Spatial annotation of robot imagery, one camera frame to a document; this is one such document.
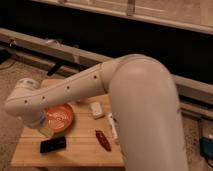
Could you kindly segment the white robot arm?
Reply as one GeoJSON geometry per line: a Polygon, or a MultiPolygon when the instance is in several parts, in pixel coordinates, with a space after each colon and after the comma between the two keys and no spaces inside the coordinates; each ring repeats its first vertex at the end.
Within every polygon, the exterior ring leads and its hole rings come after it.
{"type": "Polygon", "coordinates": [[[45,108],[103,94],[109,96],[126,171],[188,171],[176,85],[153,58],[133,54],[108,60],[45,88],[21,79],[5,110],[38,129],[45,108]]]}

